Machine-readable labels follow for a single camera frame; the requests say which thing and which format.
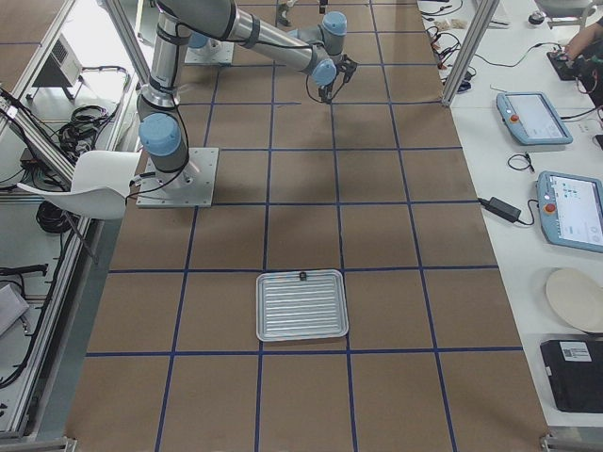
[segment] electronic equipment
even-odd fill
[[[34,88],[69,88],[75,85],[81,72],[82,63],[75,56],[65,37],[59,35],[32,86]]]
[[[562,412],[603,412],[603,342],[540,345],[555,405]]]
[[[477,8],[484,0],[473,0],[475,8]],[[511,19],[509,19],[509,13],[505,9],[502,1],[498,2],[497,9],[494,11],[494,16],[490,19],[490,28],[509,28],[511,26]]]
[[[567,56],[563,57],[562,55],[563,53],[560,52],[546,52],[548,61],[550,61],[550,64],[561,80],[575,80],[578,77],[575,68],[570,67]]]
[[[544,171],[537,183],[540,222],[554,245],[603,252],[603,185],[590,178]]]
[[[513,137],[523,145],[568,144],[574,140],[543,92],[501,92],[497,108]]]

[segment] black power adapter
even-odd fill
[[[521,215],[521,210],[498,198],[490,198],[490,201],[478,198],[478,201],[488,212],[492,212],[494,215],[504,218],[511,223],[517,222]]]

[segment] cardboard floor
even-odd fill
[[[273,1],[239,5],[274,21]],[[214,205],[128,206],[66,428],[78,450],[540,450],[416,3],[330,10],[360,63],[333,105],[242,48],[233,67],[183,74],[190,144],[220,148]],[[321,20],[314,2],[289,17]],[[349,334],[259,342],[257,276],[315,268],[343,273]]]

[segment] metal mounting plate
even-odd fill
[[[218,167],[218,148],[190,148],[190,162],[200,169],[191,184],[177,190],[167,192],[159,188],[153,193],[138,196],[136,202],[140,208],[165,209],[172,207],[210,207],[214,196],[214,184],[216,182],[216,168]],[[149,159],[146,172],[155,171],[155,165]],[[143,179],[140,191],[153,190],[159,187],[155,178]]]

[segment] label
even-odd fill
[[[588,352],[585,342],[560,342],[563,357],[566,361],[590,363],[591,354]]]

